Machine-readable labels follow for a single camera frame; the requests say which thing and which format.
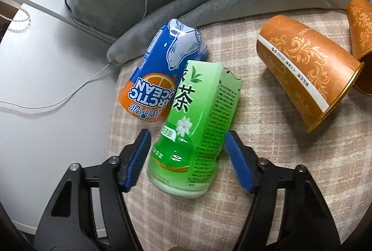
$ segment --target metal screw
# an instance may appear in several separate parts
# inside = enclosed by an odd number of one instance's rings
[[[70,165],[70,170],[71,171],[76,171],[80,168],[80,164],[79,163],[73,163]]]
[[[116,164],[117,162],[119,162],[119,157],[118,156],[112,156],[111,158],[109,158],[109,163],[110,164]]]
[[[266,158],[259,158],[258,163],[260,163],[261,165],[267,165],[270,163],[270,161]]]
[[[307,172],[307,168],[306,168],[306,166],[304,166],[304,165],[299,165],[299,166],[297,166],[297,170],[298,170],[299,172],[301,172],[301,173],[305,173],[305,172]]]

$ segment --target floral pattern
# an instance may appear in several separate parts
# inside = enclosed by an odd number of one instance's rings
[[[326,85],[329,82],[329,76],[325,66],[328,56],[321,52],[318,46],[312,46],[309,39],[294,37],[291,40],[291,47],[288,47],[285,38],[286,35],[271,37],[270,43],[282,51],[292,62],[311,63],[311,70],[307,72],[306,76],[323,98],[326,98],[328,93]]]
[[[364,50],[366,43],[369,41],[369,38],[372,34],[371,17],[368,15],[372,15],[372,13],[361,13],[361,9],[361,7],[351,7],[352,15],[355,16],[355,23],[353,24],[353,28],[355,28],[355,26],[359,26],[364,29],[362,32],[360,32],[359,35],[360,45],[362,47],[362,50]]]
[[[265,63],[270,71],[274,74],[277,81],[282,86],[283,90],[287,93],[288,97],[291,99],[293,105],[298,109],[299,112],[303,112],[308,116],[313,116],[308,104],[306,104],[305,97],[299,94],[297,91],[293,91],[288,83],[288,69],[283,66],[276,66],[273,59],[267,55],[266,51],[261,52],[261,55],[265,58]]]
[[[295,26],[294,23],[288,22],[285,18],[275,16],[271,19],[270,25],[267,27],[266,34],[271,35],[274,32],[289,31]]]
[[[192,123],[190,122],[190,118],[186,118],[186,116],[183,116],[181,120],[177,121],[176,127],[177,135],[180,135],[181,137],[189,135],[191,127]]]

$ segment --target black cable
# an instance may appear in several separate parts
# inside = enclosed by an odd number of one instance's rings
[[[67,0],[65,0],[65,4],[66,4],[66,7],[67,7],[68,11],[71,13],[72,10],[71,10],[70,6],[68,5]]]

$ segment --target orange paper cup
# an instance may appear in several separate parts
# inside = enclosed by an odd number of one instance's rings
[[[257,54],[300,113],[307,132],[330,114],[364,66],[324,35],[283,15],[265,23]]]
[[[352,0],[347,7],[352,54],[365,68],[355,82],[361,92],[372,96],[372,6],[366,0]]]

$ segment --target gold cup rim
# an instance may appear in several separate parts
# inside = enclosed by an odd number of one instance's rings
[[[355,71],[353,77],[351,77],[351,79],[349,80],[348,84],[346,85],[346,87],[341,92],[341,94],[330,105],[330,107],[328,107],[328,109],[319,117],[319,119],[316,122],[314,122],[314,124],[311,125],[307,129],[307,131],[306,131],[307,133],[312,132],[335,109],[335,107],[341,102],[341,100],[345,97],[345,95],[350,90],[350,88],[353,86],[353,84],[355,83],[355,81],[358,79],[358,77],[359,77],[360,73],[362,72],[363,68],[364,68],[364,62],[361,62],[360,63],[360,66]]]
[[[359,61],[361,61],[364,57],[366,57],[368,54],[371,54],[372,53],[372,48],[369,48],[367,50],[367,52],[364,53],[364,55],[359,59]],[[363,91],[357,84],[355,84],[355,88],[359,91],[359,92],[362,92],[363,94],[366,94],[368,96],[372,96],[372,94],[370,93],[367,93],[365,91]]]

